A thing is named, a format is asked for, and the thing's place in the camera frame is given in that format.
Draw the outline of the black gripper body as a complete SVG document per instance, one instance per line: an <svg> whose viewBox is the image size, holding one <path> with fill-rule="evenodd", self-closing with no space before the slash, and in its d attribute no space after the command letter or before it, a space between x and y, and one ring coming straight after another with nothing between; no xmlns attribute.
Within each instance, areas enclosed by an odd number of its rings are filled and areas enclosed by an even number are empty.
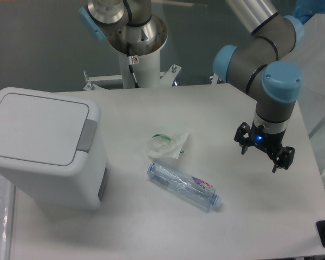
<svg viewBox="0 0 325 260"><path fill-rule="evenodd" d="M249 133L249 147L256 147L266 153L271 160L280 160L283 152L282 140L285 132L286 130L275 134L265 133L262 127L257 127L252 123Z"/></svg>

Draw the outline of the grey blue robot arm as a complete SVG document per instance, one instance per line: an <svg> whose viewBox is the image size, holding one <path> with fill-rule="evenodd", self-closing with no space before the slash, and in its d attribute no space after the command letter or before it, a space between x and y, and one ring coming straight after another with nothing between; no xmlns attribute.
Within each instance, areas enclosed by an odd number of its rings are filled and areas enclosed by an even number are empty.
<svg viewBox="0 0 325 260"><path fill-rule="evenodd" d="M281 16L270 1L228 1L253 36L245 48L226 45L213 62L214 73L256 101L252 124L242 123L234 140L242 152L263 151L274 169L288 169L295 150L282 140L303 83L300 68L283 57L303 40L304 27L293 16ZM167 28L152 13L150 1L88 1L79 16L92 36L108 40L120 60L125 88L167 87L172 71L160 70L160 51Z"/></svg>

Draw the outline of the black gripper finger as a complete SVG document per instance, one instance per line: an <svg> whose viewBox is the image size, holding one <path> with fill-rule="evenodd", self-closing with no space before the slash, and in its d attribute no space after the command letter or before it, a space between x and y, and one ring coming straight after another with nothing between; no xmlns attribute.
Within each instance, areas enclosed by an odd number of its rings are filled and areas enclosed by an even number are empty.
<svg viewBox="0 0 325 260"><path fill-rule="evenodd" d="M274 166L272 168L272 173L275 173L277 169L287 170L293 163L295 155L295 149L293 147L281 147L280 150L272 156L272 161Z"/></svg>
<svg viewBox="0 0 325 260"><path fill-rule="evenodd" d="M254 145L251 138L251 128L246 122L242 122L242 124L237 128L234 141L238 142L242 148L241 154L245 154L248 148Z"/></svg>

